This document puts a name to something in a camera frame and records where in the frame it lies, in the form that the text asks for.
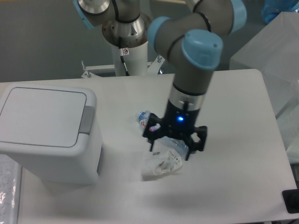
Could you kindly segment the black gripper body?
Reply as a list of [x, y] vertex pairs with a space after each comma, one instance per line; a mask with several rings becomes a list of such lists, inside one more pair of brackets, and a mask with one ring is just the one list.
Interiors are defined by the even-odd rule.
[[199, 112], [200, 109], [184, 111], [168, 101], [161, 124], [163, 135], [173, 139], [189, 141], [191, 135], [198, 130], [195, 123]]

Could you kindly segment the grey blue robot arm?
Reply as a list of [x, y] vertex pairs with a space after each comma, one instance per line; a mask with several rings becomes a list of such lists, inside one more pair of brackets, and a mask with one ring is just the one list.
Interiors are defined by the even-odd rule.
[[241, 0], [188, 0], [191, 13], [174, 20], [151, 20], [138, 0], [76, 0], [74, 6], [88, 28], [102, 27], [104, 38], [117, 48], [126, 76], [132, 74], [126, 55], [149, 43], [175, 67], [162, 118], [150, 114], [143, 132], [150, 144], [169, 137], [187, 145], [186, 155], [203, 151], [206, 126], [195, 126], [212, 75], [221, 60], [222, 37], [242, 28], [247, 11]]

